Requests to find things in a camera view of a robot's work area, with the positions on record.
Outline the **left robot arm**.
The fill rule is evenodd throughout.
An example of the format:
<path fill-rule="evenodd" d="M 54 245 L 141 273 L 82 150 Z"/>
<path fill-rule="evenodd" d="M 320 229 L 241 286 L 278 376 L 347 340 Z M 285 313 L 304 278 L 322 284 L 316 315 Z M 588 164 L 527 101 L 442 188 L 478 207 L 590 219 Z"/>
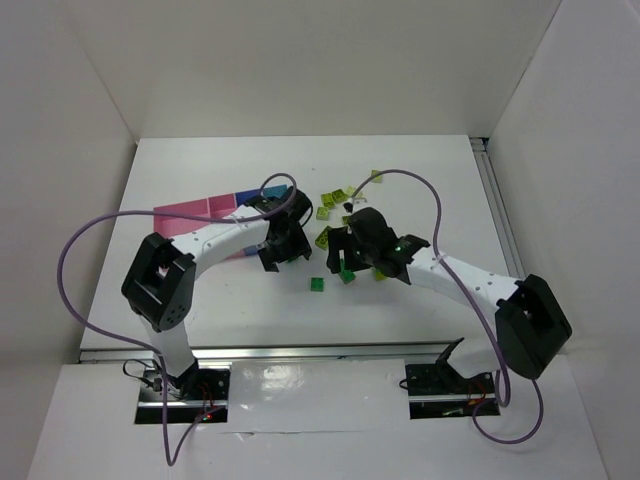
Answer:
<path fill-rule="evenodd" d="M 267 272 L 308 259 L 311 246 L 303 224 L 312 210 L 306 194 L 288 188 L 280 197 L 251 197 L 217 223 L 190 233 L 172 238 L 152 233 L 143 239 L 121 293 L 158 351 L 154 364 L 165 367 L 169 384 L 182 397 L 202 381 L 184 324 L 196 280 L 246 249 L 257 252 Z"/>

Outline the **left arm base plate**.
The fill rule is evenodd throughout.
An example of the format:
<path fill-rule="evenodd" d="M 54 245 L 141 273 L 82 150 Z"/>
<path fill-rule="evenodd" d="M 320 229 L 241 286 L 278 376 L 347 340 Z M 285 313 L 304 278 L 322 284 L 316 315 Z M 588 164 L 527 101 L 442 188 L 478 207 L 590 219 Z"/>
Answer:
<path fill-rule="evenodd" d="M 162 423 L 162 384 L 160 374 L 148 364 L 141 373 L 126 373 L 139 382 L 139 394 L 134 423 L 160 425 Z M 184 391 L 169 386 L 169 424 L 190 424 L 203 415 L 203 424 L 226 423 L 231 370 L 229 366 L 204 367 L 198 380 Z"/>

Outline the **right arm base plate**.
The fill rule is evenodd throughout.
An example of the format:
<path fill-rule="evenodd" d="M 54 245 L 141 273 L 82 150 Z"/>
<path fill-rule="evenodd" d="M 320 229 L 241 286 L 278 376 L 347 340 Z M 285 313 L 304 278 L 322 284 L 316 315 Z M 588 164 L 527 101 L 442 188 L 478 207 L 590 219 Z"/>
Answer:
<path fill-rule="evenodd" d="M 471 417 L 476 407 L 479 416 L 500 415 L 491 373 L 464 379 L 448 366 L 413 363 L 398 386 L 408 395 L 412 420 Z"/>

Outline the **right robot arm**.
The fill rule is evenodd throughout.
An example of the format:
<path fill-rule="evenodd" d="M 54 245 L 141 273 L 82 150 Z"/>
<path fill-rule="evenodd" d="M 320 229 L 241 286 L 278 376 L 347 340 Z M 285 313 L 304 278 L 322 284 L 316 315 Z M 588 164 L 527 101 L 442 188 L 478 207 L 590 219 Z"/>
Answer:
<path fill-rule="evenodd" d="M 506 370 L 538 379 L 573 334 L 548 283 L 530 274 L 516 279 L 484 271 L 436 251 L 415 235 L 397 236 L 383 215 L 366 207 L 327 234 L 327 266 L 334 274 L 369 268 L 406 285 L 422 287 L 470 307 L 485 332 L 460 338 L 437 360 L 456 382 Z"/>

